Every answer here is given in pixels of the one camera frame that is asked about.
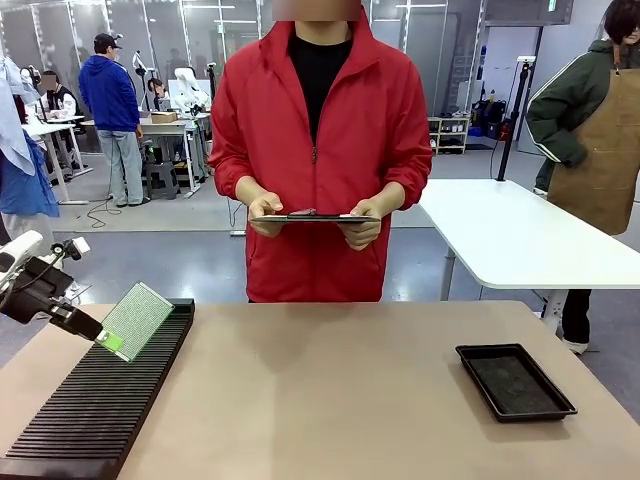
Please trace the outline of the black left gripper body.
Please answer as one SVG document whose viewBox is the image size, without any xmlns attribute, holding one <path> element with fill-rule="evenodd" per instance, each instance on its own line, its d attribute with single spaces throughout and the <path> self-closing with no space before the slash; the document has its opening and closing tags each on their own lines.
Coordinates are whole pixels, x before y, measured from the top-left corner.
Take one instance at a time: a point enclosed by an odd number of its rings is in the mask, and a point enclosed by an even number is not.
<svg viewBox="0 0 640 480">
<path fill-rule="evenodd" d="M 70 304 L 65 295 L 72 282 L 71 276 L 53 264 L 31 258 L 2 292 L 1 313 L 21 324 L 40 313 L 50 317 L 53 306 Z"/>
</svg>

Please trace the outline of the person's right hand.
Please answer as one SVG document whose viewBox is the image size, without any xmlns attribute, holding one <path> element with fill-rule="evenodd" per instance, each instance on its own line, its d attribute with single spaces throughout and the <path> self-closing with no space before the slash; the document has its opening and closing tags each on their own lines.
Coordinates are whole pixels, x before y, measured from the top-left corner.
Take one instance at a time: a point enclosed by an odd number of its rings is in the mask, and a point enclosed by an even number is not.
<svg viewBox="0 0 640 480">
<path fill-rule="evenodd" d="M 278 214 L 282 208 L 281 200 L 276 194 L 266 192 L 258 195 L 248 207 L 248 220 L 251 227 L 264 237 L 276 237 L 280 233 L 283 224 L 265 222 L 263 218 L 267 215 Z"/>
</svg>

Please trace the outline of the person's left hand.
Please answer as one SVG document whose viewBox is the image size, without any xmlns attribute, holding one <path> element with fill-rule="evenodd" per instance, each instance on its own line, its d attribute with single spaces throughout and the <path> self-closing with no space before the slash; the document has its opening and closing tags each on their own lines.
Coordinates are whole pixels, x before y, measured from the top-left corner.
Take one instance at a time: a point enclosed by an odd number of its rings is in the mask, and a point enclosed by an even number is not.
<svg viewBox="0 0 640 480">
<path fill-rule="evenodd" d="M 384 203 L 377 197 L 361 200 L 351 211 L 351 216 L 371 217 L 363 223 L 339 224 L 349 247 L 356 251 L 364 250 L 381 232 L 381 219 L 385 215 Z"/>
</svg>

